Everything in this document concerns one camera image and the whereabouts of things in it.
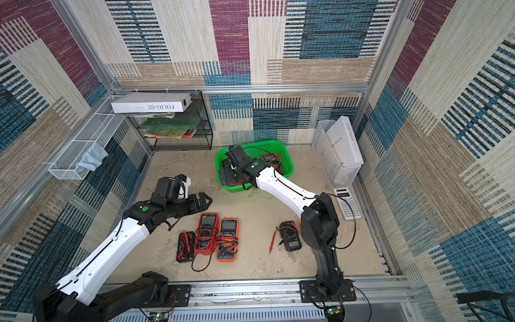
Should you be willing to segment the red Delixi multimeter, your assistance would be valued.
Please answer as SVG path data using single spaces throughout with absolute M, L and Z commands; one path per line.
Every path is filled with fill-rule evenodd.
M 194 253 L 196 255 L 211 255 L 217 245 L 219 234 L 219 215 L 217 213 L 202 213 L 196 230 Z

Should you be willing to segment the orange clamp multimeter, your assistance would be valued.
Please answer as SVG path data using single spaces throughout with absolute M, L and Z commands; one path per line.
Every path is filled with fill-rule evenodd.
M 264 154 L 261 159 L 270 164 L 283 177 L 289 177 L 295 170 L 291 160 L 282 154 L 268 153 Z

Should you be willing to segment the black pocket multimeter with leads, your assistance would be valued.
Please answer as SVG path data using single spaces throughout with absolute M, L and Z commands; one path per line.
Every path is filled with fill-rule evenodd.
M 194 243 L 196 233 L 181 232 L 178 236 L 176 261 L 178 263 L 192 262 L 194 260 Z

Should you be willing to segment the orange Victor multimeter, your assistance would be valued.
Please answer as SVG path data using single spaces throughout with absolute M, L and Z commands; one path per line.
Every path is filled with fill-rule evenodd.
M 236 259 L 239 221 L 237 219 L 223 219 L 220 223 L 219 235 L 217 238 L 218 262 L 233 262 Z

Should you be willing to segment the small black multimeter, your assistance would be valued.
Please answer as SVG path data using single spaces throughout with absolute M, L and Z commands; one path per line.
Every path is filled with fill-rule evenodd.
M 270 254 L 273 251 L 277 235 L 279 235 L 281 238 L 279 245 L 284 245 L 287 252 L 297 251 L 302 248 L 302 244 L 300 241 L 300 232 L 299 229 L 296 227 L 295 222 L 285 221 L 282 222 L 278 227 L 276 227 L 272 235 L 272 241 L 269 247 Z

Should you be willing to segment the red Aneng multimeter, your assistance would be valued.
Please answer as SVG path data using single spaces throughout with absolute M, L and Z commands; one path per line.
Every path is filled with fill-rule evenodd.
M 233 166 L 229 159 L 223 160 L 221 166 L 218 170 L 221 186 L 237 186 L 244 183 L 239 166 Z

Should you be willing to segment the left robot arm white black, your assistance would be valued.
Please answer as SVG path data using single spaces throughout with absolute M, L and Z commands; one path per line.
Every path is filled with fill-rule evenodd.
M 173 302 L 168 278 L 146 272 L 136 281 L 100 293 L 111 273 L 132 250 L 168 219 L 206 211 L 213 200 L 204 192 L 188 193 L 183 174 L 158 180 L 147 201 L 125 210 L 114 231 L 74 270 L 33 295 L 33 321 L 108 321 L 132 308 L 166 307 Z

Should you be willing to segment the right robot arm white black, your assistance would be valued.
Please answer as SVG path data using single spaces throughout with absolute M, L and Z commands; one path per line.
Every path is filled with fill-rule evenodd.
M 250 157 L 241 146 L 230 146 L 225 155 L 237 181 L 271 194 L 300 217 L 300 236 L 315 255 L 318 293 L 326 301 L 338 296 L 343 272 L 336 251 L 339 218 L 331 196 L 302 189 L 284 178 L 270 163 Z

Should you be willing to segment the green plastic basket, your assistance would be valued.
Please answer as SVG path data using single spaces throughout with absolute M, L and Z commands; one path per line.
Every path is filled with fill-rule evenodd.
M 290 155 L 286 149 L 286 146 L 277 140 L 265 140 L 261 142 L 254 142 L 250 144 L 242 144 L 241 147 L 245 150 L 245 153 L 251 158 L 261 159 L 263 155 L 275 154 L 278 157 L 278 161 L 281 163 L 281 167 L 278 172 L 285 178 L 289 178 L 295 171 L 295 166 L 291 160 Z M 225 180 L 225 169 L 231 169 L 229 160 L 225 155 L 229 151 L 228 148 L 218 151 L 215 156 L 215 166 L 217 171 L 217 179 L 219 185 L 228 190 L 231 193 L 237 193 L 243 191 L 241 184 L 230 184 L 226 185 Z

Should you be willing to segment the green book on shelf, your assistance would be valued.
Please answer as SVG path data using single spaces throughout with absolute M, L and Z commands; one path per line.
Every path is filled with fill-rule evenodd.
M 201 123 L 199 118 L 150 118 L 138 129 L 145 138 L 182 138 Z

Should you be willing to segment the white Folio box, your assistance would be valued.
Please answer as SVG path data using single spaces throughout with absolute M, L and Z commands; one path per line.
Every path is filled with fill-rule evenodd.
M 159 114 L 184 112 L 192 103 L 190 93 L 130 93 L 116 99 L 112 109 L 116 114 Z

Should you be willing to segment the white file box holder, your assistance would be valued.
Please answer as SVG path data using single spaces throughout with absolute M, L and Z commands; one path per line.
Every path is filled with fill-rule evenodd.
M 350 118 L 320 121 L 312 146 L 332 188 L 351 186 L 363 165 L 363 157 Z

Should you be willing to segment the white calculator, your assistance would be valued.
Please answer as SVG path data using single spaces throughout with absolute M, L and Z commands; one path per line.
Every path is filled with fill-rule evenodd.
M 353 221 L 362 218 L 358 205 L 349 189 L 339 188 L 334 189 L 333 192 L 337 196 L 337 202 L 346 221 Z

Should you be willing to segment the light blue cloth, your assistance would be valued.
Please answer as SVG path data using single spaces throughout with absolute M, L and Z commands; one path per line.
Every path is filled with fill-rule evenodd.
M 83 175 L 88 171 L 96 171 L 103 160 L 108 157 L 108 152 L 98 143 L 93 143 L 88 150 L 82 155 L 76 167 L 76 173 Z

